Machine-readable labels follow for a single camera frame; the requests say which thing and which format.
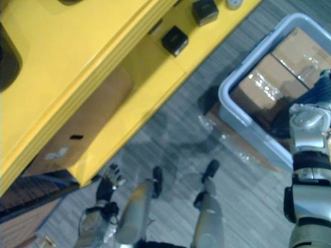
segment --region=gray plastic bin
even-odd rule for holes
[[[267,134],[229,95],[254,66],[295,27],[301,28],[321,47],[331,54],[331,35],[309,16],[295,13],[285,17],[241,62],[220,85],[220,118],[262,153],[274,166],[292,171],[292,156],[273,137]]]

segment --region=yellow shelf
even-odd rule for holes
[[[219,17],[198,27],[191,14],[194,0],[182,1],[162,17],[163,22],[151,35],[144,37],[123,60],[135,89],[127,101],[100,131],[87,151],[69,171],[81,186],[104,166],[129,138],[174,93],[190,73],[261,0],[245,0],[238,10],[229,10],[225,1],[215,0]],[[161,45],[160,38],[177,25],[189,36],[188,45],[175,58]]]
[[[0,195],[175,2],[2,1],[21,70],[1,92]]]

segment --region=cardboard box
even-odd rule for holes
[[[331,55],[300,28],[295,28],[272,55],[308,88],[314,87],[321,71],[331,68]]]
[[[53,172],[74,165],[132,87],[129,74],[120,67],[116,68],[44,146],[23,176]]]
[[[268,130],[276,115],[308,89],[271,55],[234,88],[231,98]]]

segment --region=black box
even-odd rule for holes
[[[188,37],[178,27],[173,26],[161,39],[165,49],[177,56],[188,44]]]
[[[199,0],[192,4],[192,13],[199,26],[217,19],[218,9],[213,0]]]

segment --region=white label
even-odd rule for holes
[[[62,158],[69,150],[68,146],[60,148],[58,152],[51,152],[45,156],[45,160]]]

